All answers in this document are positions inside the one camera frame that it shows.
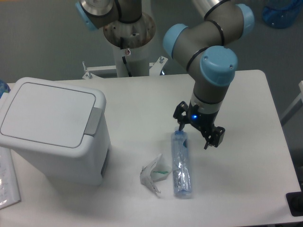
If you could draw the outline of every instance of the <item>plastic bottle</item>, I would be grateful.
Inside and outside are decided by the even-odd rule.
[[[303,6],[303,0],[269,0],[262,11],[264,22],[270,27],[291,26]]]
[[[6,93],[10,92],[10,88],[4,81],[0,79],[0,98],[2,97],[2,94],[4,92]]]
[[[192,192],[187,133],[176,130],[171,135],[172,173],[174,194],[188,197]]]

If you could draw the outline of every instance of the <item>metal bracket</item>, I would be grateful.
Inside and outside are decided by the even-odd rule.
[[[163,71],[164,65],[168,59],[161,56],[156,62],[150,63],[150,76],[165,75]],[[82,62],[84,72],[83,79],[93,79],[95,77],[109,78],[108,75],[116,74],[116,66],[99,66],[99,67],[86,67],[85,62]]]

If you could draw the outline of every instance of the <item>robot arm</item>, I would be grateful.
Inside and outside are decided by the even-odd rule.
[[[80,0],[76,8],[90,30],[97,30],[116,20],[131,24],[142,16],[141,0]]]
[[[204,23],[192,29],[174,25],[165,34],[163,46],[195,80],[189,106],[181,102],[174,118],[180,130],[188,123],[198,129],[206,149],[218,147],[223,140],[225,129],[215,127],[214,121],[238,65],[235,53],[223,46],[249,33],[254,16],[249,7],[230,0],[194,0],[194,4]]]

